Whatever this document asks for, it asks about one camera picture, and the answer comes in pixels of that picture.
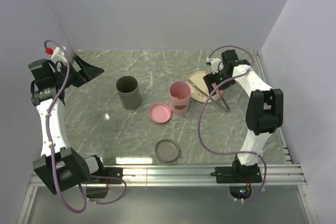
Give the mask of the metal food tongs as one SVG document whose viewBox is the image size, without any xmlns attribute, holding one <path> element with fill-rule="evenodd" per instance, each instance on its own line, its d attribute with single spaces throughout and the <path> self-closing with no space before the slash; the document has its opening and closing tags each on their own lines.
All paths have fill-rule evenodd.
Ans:
<svg viewBox="0 0 336 224">
<path fill-rule="evenodd" d="M 204 91 L 202 91 L 192 80 L 188 79 L 187 83 L 190 84 L 193 88 L 195 88 L 198 92 L 200 92 L 202 95 L 207 96 L 213 103 L 217 104 L 219 107 L 221 107 L 222 109 L 226 109 L 229 111 L 229 106 L 227 105 L 227 103 L 225 102 L 223 97 L 220 97 L 223 101 L 224 106 L 222 106 L 221 104 L 219 104 L 216 100 L 214 100 L 211 96 L 207 95 Z"/>
</svg>

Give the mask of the grey lid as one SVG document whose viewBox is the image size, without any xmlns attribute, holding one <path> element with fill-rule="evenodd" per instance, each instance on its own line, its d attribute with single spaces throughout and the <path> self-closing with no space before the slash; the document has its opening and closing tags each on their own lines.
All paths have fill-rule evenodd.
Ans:
<svg viewBox="0 0 336 224">
<path fill-rule="evenodd" d="M 172 162 L 178 158 L 180 148 L 175 141 L 162 139 L 155 145 L 155 154 L 162 162 Z"/>
</svg>

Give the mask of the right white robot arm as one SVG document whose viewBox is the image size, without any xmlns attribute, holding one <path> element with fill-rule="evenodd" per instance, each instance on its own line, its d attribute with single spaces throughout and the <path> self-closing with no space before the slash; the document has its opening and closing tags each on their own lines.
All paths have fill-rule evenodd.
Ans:
<svg viewBox="0 0 336 224">
<path fill-rule="evenodd" d="M 258 167 L 259 155 L 266 141 L 283 124 L 284 95 L 265 83 L 254 71 L 254 62 L 239 59 L 236 47 L 226 46 L 221 58 L 209 55 L 206 59 L 211 72 L 203 80 L 212 97 L 217 90 L 239 84 L 249 97 L 245 121 L 248 128 L 242 148 L 234 154 L 232 167 L 215 169 L 218 182 L 262 182 Z"/>
</svg>

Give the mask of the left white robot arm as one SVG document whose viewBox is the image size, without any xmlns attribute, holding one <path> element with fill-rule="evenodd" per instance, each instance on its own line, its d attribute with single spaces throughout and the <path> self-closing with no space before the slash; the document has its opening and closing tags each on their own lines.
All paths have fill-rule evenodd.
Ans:
<svg viewBox="0 0 336 224">
<path fill-rule="evenodd" d="M 33 162 L 34 172 L 47 188 L 55 195 L 56 185 L 53 177 L 53 165 L 62 162 L 56 169 L 60 191 L 92 180 L 100 183 L 106 178 L 106 169 L 97 155 L 81 157 L 71 148 L 65 126 L 65 94 L 59 94 L 61 86 L 80 87 L 101 75 L 104 70 L 95 67 L 79 56 L 74 57 L 79 66 L 66 66 L 47 59 L 40 59 L 29 64 L 34 76 L 30 91 L 31 102 L 40 116 L 43 133 L 41 158 Z"/>
</svg>

